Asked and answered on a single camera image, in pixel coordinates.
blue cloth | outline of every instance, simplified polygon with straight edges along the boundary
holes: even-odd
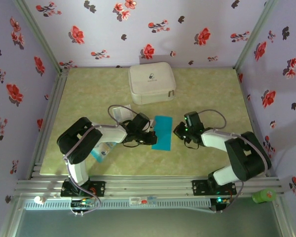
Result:
[[[154,117],[156,125],[154,131],[158,137],[157,143],[152,146],[154,150],[171,150],[171,135],[172,135],[172,117],[156,116]]]

tabletop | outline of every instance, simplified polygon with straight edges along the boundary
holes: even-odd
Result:
[[[80,117],[87,117],[93,123],[114,124],[107,113],[112,104],[130,104],[134,111],[151,119],[172,117],[172,129],[184,121],[184,114],[188,112],[215,109],[227,119],[224,131],[252,131],[234,69],[173,68],[173,73],[177,88],[172,101],[136,105],[131,98],[127,68],[70,69],[40,174],[67,174],[57,138]],[[200,118],[205,127],[223,125],[223,119],[213,112],[202,113]],[[89,175],[207,176],[229,165],[229,159],[226,152],[214,148],[188,149],[172,134],[170,151],[117,144],[102,163],[89,155],[86,164]]]

floral wallpaper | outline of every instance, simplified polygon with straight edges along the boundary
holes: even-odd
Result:
[[[13,1],[0,0],[0,228],[26,178],[55,77]]]
[[[288,190],[285,197],[296,224],[296,0],[277,3],[239,80],[272,171]]]
[[[265,0],[25,2],[61,67],[65,62],[116,67],[160,61],[179,67],[231,67],[265,4]]]

green cup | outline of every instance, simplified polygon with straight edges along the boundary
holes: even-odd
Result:
[[[265,201],[274,201],[276,199],[276,192],[273,189],[263,189],[252,194],[252,200],[255,203],[261,203]]]

white storage case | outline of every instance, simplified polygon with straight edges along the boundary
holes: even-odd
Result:
[[[168,63],[131,66],[129,85],[133,101],[137,105],[170,101],[175,97],[176,82]]]

